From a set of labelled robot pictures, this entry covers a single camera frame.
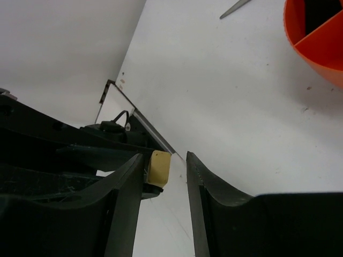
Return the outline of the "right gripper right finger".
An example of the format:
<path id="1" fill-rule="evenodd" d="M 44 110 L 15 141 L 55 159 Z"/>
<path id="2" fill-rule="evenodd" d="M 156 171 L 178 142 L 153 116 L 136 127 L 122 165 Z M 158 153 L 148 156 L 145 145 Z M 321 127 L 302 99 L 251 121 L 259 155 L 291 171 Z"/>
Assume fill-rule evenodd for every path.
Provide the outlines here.
<path id="1" fill-rule="evenodd" d="M 196 256 L 342 256 L 342 194 L 248 195 L 187 154 Z"/>

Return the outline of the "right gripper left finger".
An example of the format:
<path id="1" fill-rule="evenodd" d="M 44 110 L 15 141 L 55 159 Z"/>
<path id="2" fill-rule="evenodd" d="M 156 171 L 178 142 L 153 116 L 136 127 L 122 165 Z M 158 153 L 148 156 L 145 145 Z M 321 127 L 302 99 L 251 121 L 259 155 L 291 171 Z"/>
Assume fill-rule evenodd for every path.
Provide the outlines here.
<path id="1" fill-rule="evenodd" d="M 131 256 L 144 159 L 60 202 L 1 196 L 1 256 Z"/>

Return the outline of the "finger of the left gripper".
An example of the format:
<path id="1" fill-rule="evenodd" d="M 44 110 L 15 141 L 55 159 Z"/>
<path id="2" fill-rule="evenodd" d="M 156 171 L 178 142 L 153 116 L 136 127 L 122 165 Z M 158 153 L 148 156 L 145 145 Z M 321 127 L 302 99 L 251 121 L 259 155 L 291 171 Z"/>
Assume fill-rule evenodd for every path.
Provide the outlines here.
<path id="1" fill-rule="evenodd" d="M 162 187 L 149 185 L 147 182 L 148 163 L 153 155 L 151 148 L 134 147 L 134 150 L 127 150 L 71 145 L 58 149 L 56 153 L 70 161 L 104 172 L 115 171 L 135 155 L 142 154 L 144 184 L 141 198 L 143 200 L 156 198 L 163 192 Z"/>

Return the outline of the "small tan eraser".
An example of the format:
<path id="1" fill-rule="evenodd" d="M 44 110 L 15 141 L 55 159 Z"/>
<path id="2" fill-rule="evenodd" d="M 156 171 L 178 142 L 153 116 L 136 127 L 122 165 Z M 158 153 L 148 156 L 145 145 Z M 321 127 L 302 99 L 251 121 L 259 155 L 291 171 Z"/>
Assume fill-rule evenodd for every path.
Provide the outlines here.
<path id="1" fill-rule="evenodd" d="M 163 188 L 168 183 L 171 156 L 168 152 L 153 151 L 147 171 L 148 184 Z"/>

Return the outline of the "black handled scissors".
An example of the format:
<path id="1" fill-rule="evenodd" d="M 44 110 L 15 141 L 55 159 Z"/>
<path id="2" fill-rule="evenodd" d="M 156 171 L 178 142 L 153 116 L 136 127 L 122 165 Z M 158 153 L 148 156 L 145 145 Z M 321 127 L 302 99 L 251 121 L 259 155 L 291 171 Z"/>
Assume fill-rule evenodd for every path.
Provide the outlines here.
<path id="1" fill-rule="evenodd" d="M 239 0 L 238 2 L 236 2 L 233 6 L 231 6 L 226 12 L 224 12 L 219 19 L 224 19 L 225 17 L 229 16 L 230 14 L 234 13 L 235 11 L 237 11 L 238 9 L 240 9 L 241 7 L 243 7 L 244 5 L 246 5 L 247 3 L 249 3 L 251 0 Z"/>

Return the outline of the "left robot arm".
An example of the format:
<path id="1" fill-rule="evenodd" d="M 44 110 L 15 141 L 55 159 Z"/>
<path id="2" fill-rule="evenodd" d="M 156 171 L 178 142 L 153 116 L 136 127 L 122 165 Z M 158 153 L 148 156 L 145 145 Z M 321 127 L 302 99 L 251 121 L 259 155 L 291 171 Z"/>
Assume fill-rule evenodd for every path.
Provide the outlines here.
<path id="1" fill-rule="evenodd" d="M 67 202 L 140 154 L 143 175 L 158 153 L 143 132 L 114 120 L 75 128 L 1 90 L 1 197 Z"/>

